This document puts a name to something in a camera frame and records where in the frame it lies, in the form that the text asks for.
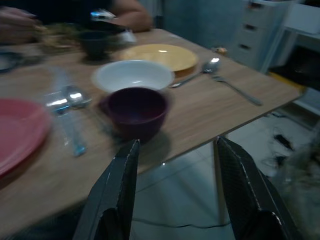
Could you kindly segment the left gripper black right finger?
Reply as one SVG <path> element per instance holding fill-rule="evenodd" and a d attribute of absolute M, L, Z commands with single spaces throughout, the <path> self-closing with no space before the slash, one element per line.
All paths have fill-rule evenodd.
<path fill-rule="evenodd" d="M 296 240 L 298 228 L 253 158 L 225 137 L 217 140 L 223 195 L 237 240 Z"/>

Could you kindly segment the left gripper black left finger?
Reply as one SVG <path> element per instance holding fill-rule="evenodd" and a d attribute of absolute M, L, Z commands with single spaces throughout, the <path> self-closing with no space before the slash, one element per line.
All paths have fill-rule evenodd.
<path fill-rule="evenodd" d="M 75 240 L 128 240 L 135 203 L 140 141 L 119 149 L 89 192 Z"/>

